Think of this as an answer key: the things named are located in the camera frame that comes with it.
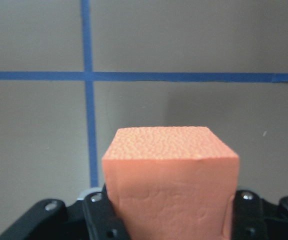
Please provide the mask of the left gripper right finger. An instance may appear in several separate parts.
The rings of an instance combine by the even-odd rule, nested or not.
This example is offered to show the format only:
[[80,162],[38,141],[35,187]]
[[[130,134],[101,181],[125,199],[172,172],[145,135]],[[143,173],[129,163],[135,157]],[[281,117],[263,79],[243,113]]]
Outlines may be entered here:
[[261,198],[250,190],[237,190],[232,205],[232,240],[267,240]]

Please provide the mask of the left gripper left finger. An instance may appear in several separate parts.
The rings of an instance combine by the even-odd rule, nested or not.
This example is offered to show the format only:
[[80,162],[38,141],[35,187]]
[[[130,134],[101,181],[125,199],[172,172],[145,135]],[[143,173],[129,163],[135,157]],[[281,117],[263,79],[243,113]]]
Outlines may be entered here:
[[129,240],[130,235],[117,217],[105,187],[81,193],[82,211],[90,240]]

